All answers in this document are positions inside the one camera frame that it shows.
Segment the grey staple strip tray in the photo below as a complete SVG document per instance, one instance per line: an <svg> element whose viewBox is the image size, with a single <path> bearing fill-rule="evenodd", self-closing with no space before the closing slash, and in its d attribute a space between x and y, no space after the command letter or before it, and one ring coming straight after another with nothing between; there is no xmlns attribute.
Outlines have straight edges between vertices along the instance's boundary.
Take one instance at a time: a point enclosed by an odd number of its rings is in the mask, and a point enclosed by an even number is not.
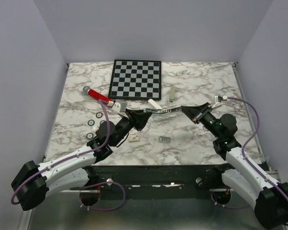
<svg viewBox="0 0 288 230"><path fill-rule="evenodd" d="M170 137L160 136L158 141L160 143L170 143Z"/></svg>

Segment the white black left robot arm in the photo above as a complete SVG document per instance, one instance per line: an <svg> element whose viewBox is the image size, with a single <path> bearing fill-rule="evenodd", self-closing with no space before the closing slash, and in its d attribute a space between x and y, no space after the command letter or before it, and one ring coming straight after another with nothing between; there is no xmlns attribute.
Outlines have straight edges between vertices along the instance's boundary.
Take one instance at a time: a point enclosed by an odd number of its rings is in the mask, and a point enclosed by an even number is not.
<svg viewBox="0 0 288 230"><path fill-rule="evenodd" d="M11 183L11 203L28 211L53 193L76 187L94 188L97 178L91 174L91 165L111 155L111 147L119 146L132 129L141 131L151 115L128 109L116 124L106 116L95 136L78 150L44 163L26 162Z"/></svg>

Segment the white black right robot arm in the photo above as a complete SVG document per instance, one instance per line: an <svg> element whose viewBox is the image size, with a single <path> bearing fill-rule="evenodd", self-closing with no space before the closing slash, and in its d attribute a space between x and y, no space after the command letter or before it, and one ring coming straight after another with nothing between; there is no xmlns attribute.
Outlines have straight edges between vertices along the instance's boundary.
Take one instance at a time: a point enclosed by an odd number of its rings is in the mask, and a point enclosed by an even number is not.
<svg viewBox="0 0 288 230"><path fill-rule="evenodd" d="M235 116L224 114L216 118L209 103L182 106L181 111L213 134L214 150L226 161L212 174L212 184L218 188L226 185L236 191L265 229L288 226L288 183L278 182L248 156L234 136L238 130Z"/></svg>

